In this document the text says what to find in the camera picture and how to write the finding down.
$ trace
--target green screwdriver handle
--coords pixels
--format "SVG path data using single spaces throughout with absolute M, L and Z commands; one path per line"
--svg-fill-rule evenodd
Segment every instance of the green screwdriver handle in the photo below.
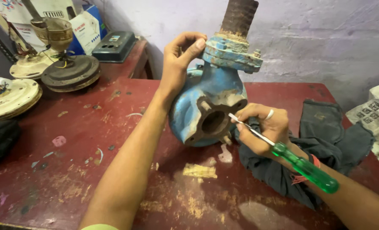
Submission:
M 301 175 L 304 175 L 309 181 L 321 188 L 327 193 L 335 193 L 339 189 L 339 183 L 336 179 L 329 176 L 323 170 L 317 168 L 310 161 L 303 157 L 297 157 L 292 153 L 285 144 L 279 142 L 272 147 L 272 153 L 280 156 L 292 164 L 293 169 Z

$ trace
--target black electrical box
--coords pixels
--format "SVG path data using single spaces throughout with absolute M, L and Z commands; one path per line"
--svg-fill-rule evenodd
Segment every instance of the black electrical box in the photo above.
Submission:
M 133 32 L 112 32 L 100 41 L 92 55 L 100 62 L 123 63 L 136 41 Z

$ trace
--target white wall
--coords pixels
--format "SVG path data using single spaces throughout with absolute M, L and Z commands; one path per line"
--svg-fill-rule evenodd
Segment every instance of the white wall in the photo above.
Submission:
M 159 75 L 164 46 L 182 31 L 212 36 L 227 2 L 94 1 L 110 29 L 150 42 Z M 248 41 L 251 51 L 262 50 L 264 63 L 258 73 L 239 72 L 243 81 L 321 82 L 345 111 L 379 85 L 379 0 L 260 1 Z

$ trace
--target table surface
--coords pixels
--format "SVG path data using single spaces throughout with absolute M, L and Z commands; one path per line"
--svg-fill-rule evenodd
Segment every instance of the table surface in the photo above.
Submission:
M 133 69 L 134 65 L 126 65 L 123 73 L 129 75 Z M 22 116 L 22 135 L 0 163 L 0 196 L 7 196 L 0 201 L 0 222 L 76 229 L 105 169 L 141 119 L 129 115 L 145 111 L 158 84 L 112 74 L 84 91 L 46 89 L 40 102 Z M 249 102 L 288 110 L 294 134 L 298 134 L 304 99 L 335 102 L 318 83 L 245 86 Z M 343 125 L 350 126 L 347 118 Z M 66 139 L 60 147 L 52 143 L 58 136 Z M 186 147 L 167 125 L 133 228 L 336 229 L 342 225 L 326 205 L 313 211 L 253 178 L 239 161 L 237 144 L 228 150 L 233 162 L 222 163 L 220 144 Z M 203 164 L 210 157 L 217 161 L 217 179 L 198 181 L 182 175 L 186 163 Z M 366 157 L 350 177 L 379 194 L 379 162 L 374 155 Z

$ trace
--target ring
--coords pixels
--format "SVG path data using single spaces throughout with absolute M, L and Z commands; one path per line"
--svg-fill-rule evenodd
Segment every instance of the ring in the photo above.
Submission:
M 273 109 L 271 109 L 268 116 L 265 118 L 265 120 L 269 120 L 273 116 L 273 114 L 274 114 L 274 111 Z

